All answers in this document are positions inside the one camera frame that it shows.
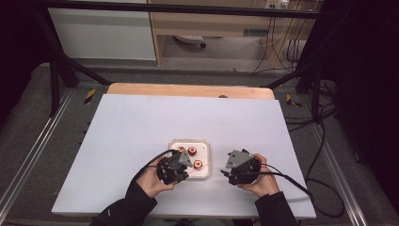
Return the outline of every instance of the black sleeve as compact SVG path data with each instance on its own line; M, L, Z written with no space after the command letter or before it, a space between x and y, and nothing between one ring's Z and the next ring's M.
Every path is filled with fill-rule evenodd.
M255 202L261 225L294 226L296 220L282 192L265 195Z
M132 184L126 197L106 207L90 226L142 225L157 202L151 199L137 182Z

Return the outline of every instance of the white tabletop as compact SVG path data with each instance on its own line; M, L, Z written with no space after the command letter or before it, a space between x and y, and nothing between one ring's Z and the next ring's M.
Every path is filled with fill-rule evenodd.
M256 197L220 170L232 150L260 153L305 186L278 101L105 94L52 212L94 216L124 197L137 171L174 138L206 139L211 174L160 193L150 216L256 218ZM296 218L315 218L306 194L277 177Z

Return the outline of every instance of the human hand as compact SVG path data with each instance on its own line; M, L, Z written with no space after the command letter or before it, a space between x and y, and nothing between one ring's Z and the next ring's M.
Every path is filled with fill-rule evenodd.
M159 180L158 175L156 175L156 166L163 158L164 156L153 161L137 179L138 185L141 186L150 198L154 198L162 191L173 190L173 187L177 184L177 182L173 182L169 185L165 185Z
M254 154L254 157L258 159L262 164L260 172L270 171L270 169L265 165L266 158L258 153ZM254 181L252 184L240 184L237 186L254 193L256 196L258 196L258 198L261 198L266 194L273 195L279 192L279 186L277 185L277 181L274 175L260 174L256 181Z

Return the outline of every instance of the red circular part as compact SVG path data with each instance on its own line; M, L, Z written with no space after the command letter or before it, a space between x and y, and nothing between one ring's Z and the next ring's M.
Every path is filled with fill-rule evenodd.
M181 146L177 150L179 151L179 153L182 153L182 152L184 152L185 148Z
M197 153L197 149L194 147L190 147L188 148L188 154L190 154L191 156L194 156Z
M197 170L202 167L202 161L201 160L196 160L194 161L194 169Z

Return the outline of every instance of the metal frame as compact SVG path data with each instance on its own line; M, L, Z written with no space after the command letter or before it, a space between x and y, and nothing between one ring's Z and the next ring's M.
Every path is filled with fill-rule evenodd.
M29 154L27 155L25 161L22 163L20 169L18 170L17 174L15 174L14 179L8 186L6 192L4 193L3 197L0 200L0 225L6 219L6 216L11 209L12 204L14 204L15 200L18 197L21 189L24 186L30 172L32 171L33 167L35 166L36 162L38 161L41 152L43 151L47 141L49 140L51 134L56 128L59 120L62 117L67 105L74 93L74 89L67 89L64 92L62 100L60 102L60 108L55 113L55 115L50 118L46 125L44 126L43 130L41 131L38 139L36 140L35 144L33 145L32 149L30 150Z
M301 103L303 104L308 116L312 115L312 107L308 101L308 98L301 96ZM319 143L322 142L322 128L318 123L314 123L312 125L313 130L317 136L317 141ZM343 202L345 204L346 213L352 221L353 225L356 226L366 226L367 221L361 211L358 201L355 198L355 195L350 188L350 185L346 181L345 176L343 175L343 171L335 158L333 151L331 150L328 141L325 139L323 145L323 157L326 160L329 172L331 173L332 179L334 181L335 186L337 187L338 192L341 194L343 198Z
M110 85L112 82L103 79L100 75L91 72L83 65L68 57L59 43L56 33L47 24L43 17L45 8L73 8L90 10L116 10L116 11L146 11L146 12L170 12L170 13L196 13L216 14L235 16L256 16L256 17L284 17L301 19L323 19L333 20L338 17L337 13L324 11L297 11L297 10L274 10L267 8L227 8L227 7L206 7L206 6L185 6L185 5L162 5L162 4L138 4L138 3L110 3L110 2L88 2L68 0L35 0L27 1L32 15L42 30L46 41L52 50L54 61L52 61L52 112L55 114L59 108L59 93L57 77L61 75L67 87L76 87L79 83L72 68L84 73L103 85Z

